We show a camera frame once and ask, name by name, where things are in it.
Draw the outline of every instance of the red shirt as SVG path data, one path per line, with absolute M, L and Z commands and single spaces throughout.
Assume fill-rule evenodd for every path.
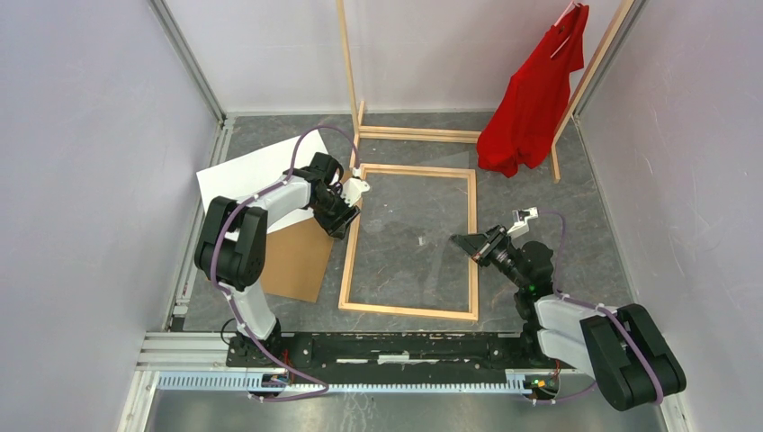
M 587 20 L 588 6 L 575 7 L 546 32 L 511 77 L 503 101 L 477 140 L 480 168 L 510 177 L 519 164 L 535 168 L 546 158 L 570 100 L 570 73 L 583 68 Z

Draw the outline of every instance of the white wall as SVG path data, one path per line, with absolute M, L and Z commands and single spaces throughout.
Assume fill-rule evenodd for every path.
M 687 372 L 698 431 L 763 422 L 761 20 L 761 2 L 650 1 L 582 115 L 633 288 Z
M 349 110 L 335 0 L 167 2 L 225 110 Z M 569 0 L 345 3 L 359 100 L 415 111 L 498 107 Z M 586 63 L 620 0 L 587 4 Z
M 0 16 L 0 424 L 114 430 L 216 122 L 148 2 Z

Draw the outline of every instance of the square wooden frame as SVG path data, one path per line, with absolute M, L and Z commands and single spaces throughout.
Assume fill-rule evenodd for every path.
M 612 40 L 615 38 L 617 31 L 620 30 L 620 26 L 623 24 L 625 16 L 631 9 L 634 0 L 621 0 L 620 5 L 615 11 L 615 15 L 612 17 L 612 21 L 604 32 L 601 41 L 599 42 L 596 51 L 594 52 L 591 60 L 588 62 L 583 76 L 580 78 L 578 87 L 575 88 L 575 92 L 572 94 L 570 101 L 567 103 L 567 108 L 564 110 L 564 114 L 556 125 L 556 130 L 553 135 L 553 141 L 551 145 L 551 172 L 554 183 L 559 183 L 561 180 L 561 173 L 559 171 L 559 160 L 556 156 L 556 143 L 561 137 L 561 133 L 564 131 L 564 127 L 572 117 L 572 113 L 580 102 L 580 98 L 586 91 L 588 84 L 591 82 L 594 73 L 601 64 L 601 60 L 604 58 L 606 51 L 612 44 Z M 345 17 L 345 0 L 337 0 L 337 12 L 339 14 L 339 33 L 342 39 L 342 50 L 345 54 L 345 72 L 347 75 L 347 88 L 350 94 L 350 113 L 353 117 L 353 127 L 355 129 L 355 145 L 359 144 L 361 138 L 375 139 L 375 140 L 411 140 L 411 141 L 438 141 L 438 142 L 463 142 L 466 144 L 476 144 L 477 138 L 482 133 L 480 130 L 441 130 L 441 129 L 412 129 L 412 128 L 392 128 L 387 126 L 363 126 L 363 112 L 365 108 L 365 102 L 361 101 L 360 109 L 355 99 L 355 81 L 353 79 L 353 67 L 350 61 L 350 44 L 347 38 L 347 19 Z M 352 156 L 350 166 L 355 161 L 355 155 Z
M 398 176 L 430 176 L 463 178 L 467 182 L 467 230 L 470 234 L 477 232 L 477 176 L 473 169 L 459 168 L 436 168 L 430 166 L 403 166 L 403 165 L 378 165 L 361 164 L 360 177 L 365 179 L 367 174 L 390 174 Z M 444 318 L 449 320 L 476 321 L 479 314 L 479 295 L 477 281 L 477 263 L 469 260 L 469 310 L 459 312 L 455 310 L 436 310 L 404 308 L 398 306 L 383 306 L 378 304 L 352 303 L 350 302 L 350 289 L 355 268 L 355 251 L 357 250 L 358 233 L 360 232 L 359 215 L 350 227 L 350 235 L 347 241 L 347 255 L 345 257 L 345 271 L 342 275 L 342 286 L 339 292 L 339 309 L 343 311 L 391 313 L 395 315 L 410 315 L 425 318 Z

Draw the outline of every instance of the white paper sheet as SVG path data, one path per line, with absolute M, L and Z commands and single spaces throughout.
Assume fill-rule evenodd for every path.
M 289 169 L 297 138 L 299 137 L 275 143 L 196 173 L 199 188 L 202 190 L 204 211 L 207 211 L 210 202 L 218 196 L 238 199 L 272 185 L 283 171 Z M 313 155 L 318 152 L 328 153 L 320 134 L 313 131 L 302 140 L 295 166 L 301 168 L 309 165 Z M 292 211 L 274 223 L 267 232 L 282 230 L 311 217 L 311 209 Z

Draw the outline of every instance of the black cable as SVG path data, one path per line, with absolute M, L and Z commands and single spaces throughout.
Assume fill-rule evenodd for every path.
M 222 342 L 225 345 L 227 345 L 229 347 L 230 347 L 230 342 L 226 341 L 225 338 L 222 336 L 222 334 L 225 333 L 225 328 L 228 326 L 228 324 L 230 324 L 231 321 L 235 321 L 235 320 L 236 320 L 235 318 L 231 318 L 231 319 L 225 321 L 225 324 L 223 324 L 222 328 L 220 329 L 220 339 L 222 340 Z

